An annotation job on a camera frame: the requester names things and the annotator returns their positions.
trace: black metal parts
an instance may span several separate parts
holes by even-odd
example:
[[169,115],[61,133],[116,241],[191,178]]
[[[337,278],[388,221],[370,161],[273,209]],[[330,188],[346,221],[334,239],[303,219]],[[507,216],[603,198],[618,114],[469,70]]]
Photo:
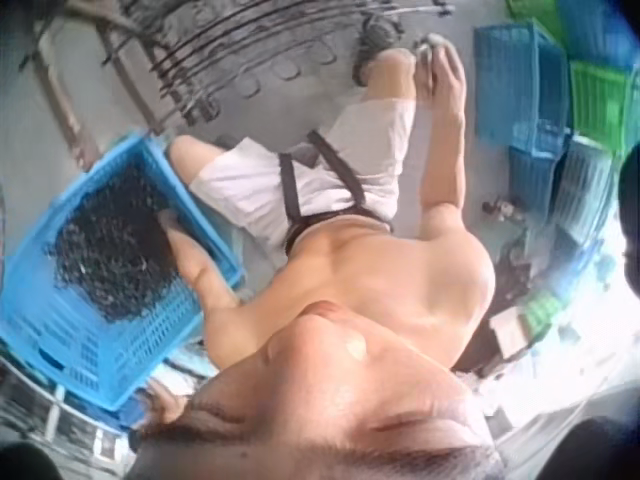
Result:
[[152,309],[177,278],[156,217],[166,207],[137,166],[85,195],[47,252],[58,285],[82,290],[110,323]]

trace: shirtless man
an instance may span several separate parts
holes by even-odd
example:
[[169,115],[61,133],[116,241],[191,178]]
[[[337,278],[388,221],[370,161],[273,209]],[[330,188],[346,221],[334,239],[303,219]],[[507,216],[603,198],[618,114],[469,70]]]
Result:
[[[484,419],[449,371],[494,290],[491,261],[461,217],[463,66],[446,42],[431,64],[402,49],[369,56],[363,101],[327,136],[357,174],[364,210],[349,210],[358,193],[326,158],[296,163],[301,215],[321,221],[292,233],[278,155],[250,140],[229,152],[191,137],[171,145],[194,194],[270,245],[287,243],[289,262],[240,305],[201,247],[162,218],[221,373],[176,422],[141,433],[128,478],[501,477]],[[417,100],[433,127],[420,236],[405,240],[385,222]]]

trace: blue plastic crate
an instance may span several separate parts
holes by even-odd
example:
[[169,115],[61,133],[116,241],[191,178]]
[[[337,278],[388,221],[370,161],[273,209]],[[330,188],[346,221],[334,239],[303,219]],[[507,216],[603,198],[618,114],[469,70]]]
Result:
[[151,312],[113,325],[102,318],[84,292],[54,285],[55,259],[46,255],[45,247],[85,194],[133,162],[165,194],[227,283],[234,287],[243,277],[239,262],[152,140],[138,135],[128,138],[53,202],[8,262],[0,299],[0,336],[45,375],[110,411],[117,410],[202,320],[194,293],[181,279],[176,279]]
[[592,241],[611,205],[614,184],[611,153],[572,142],[554,211],[556,224],[578,245]]
[[536,158],[515,148],[509,149],[509,192],[538,223],[551,214],[555,158]]
[[534,22],[478,28],[476,134],[536,156],[564,148],[570,90],[567,57]]
[[613,0],[557,0],[572,58],[631,71],[640,42]]

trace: green plastic crate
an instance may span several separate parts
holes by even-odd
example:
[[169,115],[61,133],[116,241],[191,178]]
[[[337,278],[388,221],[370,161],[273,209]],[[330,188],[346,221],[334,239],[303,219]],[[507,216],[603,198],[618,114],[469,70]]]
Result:
[[507,0],[507,5],[514,20],[535,18],[559,44],[565,45],[566,36],[556,0]]
[[539,340],[549,331],[553,321],[564,310],[564,305],[551,293],[541,291],[532,294],[522,310],[529,335]]
[[615,154],[640,139],[640,82],[627,74],[585,62],[571,62],[573,126]]

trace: man's foot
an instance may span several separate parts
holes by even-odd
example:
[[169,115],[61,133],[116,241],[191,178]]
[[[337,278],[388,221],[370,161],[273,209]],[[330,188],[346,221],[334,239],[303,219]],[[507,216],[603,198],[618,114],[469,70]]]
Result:
[[374,14],[364,20],[353,64],[353,81],[356,85],[366,87],[363,72],[367,65],[380,52],[396,47],[400,37],[401,29],[384,15]]

